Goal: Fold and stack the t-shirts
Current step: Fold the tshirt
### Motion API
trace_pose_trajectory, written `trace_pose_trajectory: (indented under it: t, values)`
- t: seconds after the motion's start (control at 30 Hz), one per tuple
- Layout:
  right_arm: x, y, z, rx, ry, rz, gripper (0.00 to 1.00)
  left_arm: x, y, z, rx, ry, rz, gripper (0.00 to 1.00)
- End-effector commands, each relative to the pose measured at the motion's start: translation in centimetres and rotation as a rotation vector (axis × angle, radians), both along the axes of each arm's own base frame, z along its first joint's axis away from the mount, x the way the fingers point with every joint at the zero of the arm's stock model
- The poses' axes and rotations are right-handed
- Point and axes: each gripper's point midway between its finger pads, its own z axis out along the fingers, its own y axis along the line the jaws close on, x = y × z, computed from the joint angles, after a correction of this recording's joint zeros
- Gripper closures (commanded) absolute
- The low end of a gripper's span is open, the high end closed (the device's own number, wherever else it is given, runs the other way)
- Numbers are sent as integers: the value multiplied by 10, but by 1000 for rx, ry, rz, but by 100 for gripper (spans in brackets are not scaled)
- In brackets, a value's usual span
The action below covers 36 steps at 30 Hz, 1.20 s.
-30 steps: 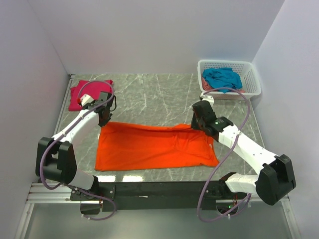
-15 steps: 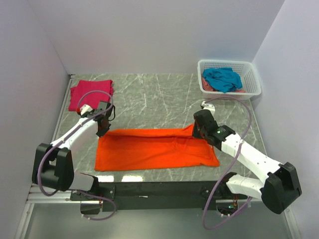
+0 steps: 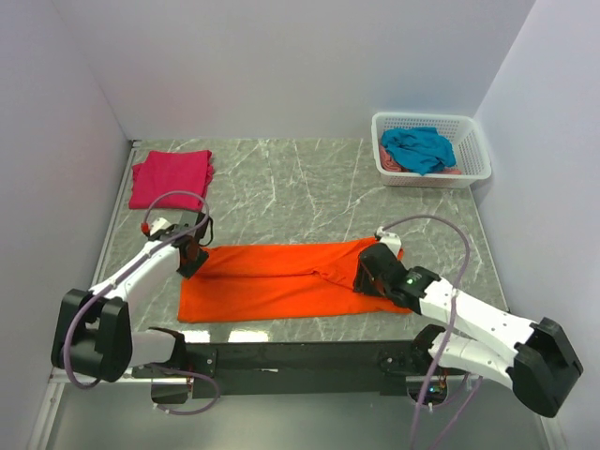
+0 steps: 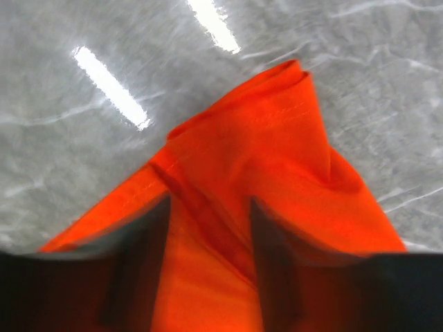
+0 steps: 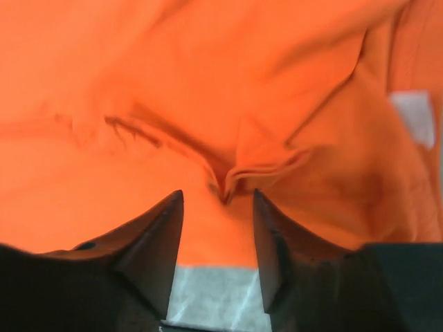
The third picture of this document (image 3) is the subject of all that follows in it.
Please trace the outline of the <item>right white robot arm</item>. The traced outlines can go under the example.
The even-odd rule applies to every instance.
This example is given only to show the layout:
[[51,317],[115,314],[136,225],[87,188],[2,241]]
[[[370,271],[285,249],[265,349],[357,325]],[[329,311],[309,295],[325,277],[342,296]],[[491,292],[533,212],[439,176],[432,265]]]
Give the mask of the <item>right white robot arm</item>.
[[501,311],[426,268],[407,269],[384,244],[358,256],[354,288],[431,319],[412,341],[414,372],[437,368],[479,375],[510,389],[534,413],[557,415],[583,373],[563,328]]

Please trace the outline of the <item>orange t shirt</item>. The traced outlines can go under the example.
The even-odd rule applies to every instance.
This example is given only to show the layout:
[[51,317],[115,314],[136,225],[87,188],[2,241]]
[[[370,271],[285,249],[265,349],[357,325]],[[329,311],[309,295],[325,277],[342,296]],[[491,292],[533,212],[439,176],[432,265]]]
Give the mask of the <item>orange t shirt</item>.
[[342,243],[221,246],[183,279],[177,320],[230,323],[370,312],[409,314],[353,290],[359,253],[373,237]]

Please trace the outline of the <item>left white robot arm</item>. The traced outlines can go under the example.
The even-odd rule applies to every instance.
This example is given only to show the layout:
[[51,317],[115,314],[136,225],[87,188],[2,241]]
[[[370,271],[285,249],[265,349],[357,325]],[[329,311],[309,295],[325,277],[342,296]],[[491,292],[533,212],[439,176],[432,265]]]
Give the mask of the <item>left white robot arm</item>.
[[61,301],[51,362],[80,389],[116,382],[130,368],[156,366],[174,377],[188,366],[181,333],[135,332],[130,315],[170,276],[196,274],[208,259],[202,240],[212,233],[213,220],[203,212],[189,213],[178,223],[144,222],[142,231],[146,242],[129,262],[87,290],[68,291]]

